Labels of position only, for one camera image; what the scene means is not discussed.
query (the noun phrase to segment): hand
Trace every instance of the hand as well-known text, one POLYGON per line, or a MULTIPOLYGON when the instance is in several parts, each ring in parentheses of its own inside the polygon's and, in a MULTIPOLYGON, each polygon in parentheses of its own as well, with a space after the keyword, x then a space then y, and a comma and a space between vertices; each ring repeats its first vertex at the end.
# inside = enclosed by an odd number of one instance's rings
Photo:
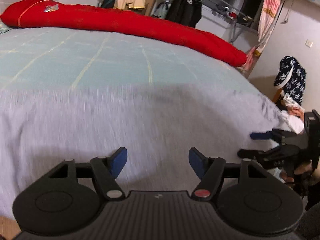
MULTIPOLYGON (((312 160, 310 160, 309 162, 304 162, 301 163, 295 170, 294 170, 294 174, 295 175, 301 175, 305 172, 311 172, 312 171, 312 160)), ((282 172, 280 173, 280 178, 284 180, 285 183, 288 182, 294 182, 294 179, 292 177, 289 177, 287 175, 287 173, 285 172, 285 170, 282 170, 282 172)))
POLYGON ((301 108, 296 106, 288 106, 287 107, 288 114, 300 117, 304 121, 304 112, 301 108))

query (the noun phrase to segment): light blue bed sheet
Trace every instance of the light blue bed sheet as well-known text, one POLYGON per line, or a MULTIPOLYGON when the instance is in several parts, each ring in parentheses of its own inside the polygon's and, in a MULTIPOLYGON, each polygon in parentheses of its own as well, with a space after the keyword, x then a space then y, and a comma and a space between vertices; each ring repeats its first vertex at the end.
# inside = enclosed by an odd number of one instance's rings
POLYGON ((66 28, 13 29, 0 35, 1 89, 137 83, 220 84, 257 92, 228 64, 153 39, 66 28))

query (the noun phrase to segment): badge on blanket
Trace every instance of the badge on blanket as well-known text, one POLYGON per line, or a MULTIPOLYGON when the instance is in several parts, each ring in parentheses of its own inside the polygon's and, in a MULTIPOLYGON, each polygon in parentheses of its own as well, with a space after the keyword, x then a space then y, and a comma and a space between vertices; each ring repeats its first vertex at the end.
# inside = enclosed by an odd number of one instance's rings
POLYGON ((45 10, 44 10, 44 12, 54 12, 54 11, 57 11, 57 10, 59 10, 59 5, 58 4, 56 4, 56 5, 48 5, 48 6, 46 6, 45 7, 45 10))

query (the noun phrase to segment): white button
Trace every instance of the white button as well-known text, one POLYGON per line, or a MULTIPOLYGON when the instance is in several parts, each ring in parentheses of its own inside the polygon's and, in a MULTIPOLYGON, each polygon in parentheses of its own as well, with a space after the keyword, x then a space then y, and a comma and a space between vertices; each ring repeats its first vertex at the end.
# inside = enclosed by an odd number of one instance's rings
POLYGON ((109 198, 119 198, 122 196, 122 192, 120 190, 110 190, 107 192, 107 196, 109 198))

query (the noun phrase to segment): navy floral cloth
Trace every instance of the navy floral cloth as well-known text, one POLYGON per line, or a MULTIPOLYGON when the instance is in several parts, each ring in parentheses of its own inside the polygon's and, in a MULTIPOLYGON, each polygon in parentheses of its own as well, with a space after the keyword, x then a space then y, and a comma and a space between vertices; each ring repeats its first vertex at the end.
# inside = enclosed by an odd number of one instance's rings
POLYGON ((280 61, 280 70, 273 85, 279 86, 285 82, 291 69, 292 75, 287 83, 283 84, 283 91, 285 94, 288 93, 294 101, 301 105, 306 88, 307 73, 296 58, 287 56, 280 61))

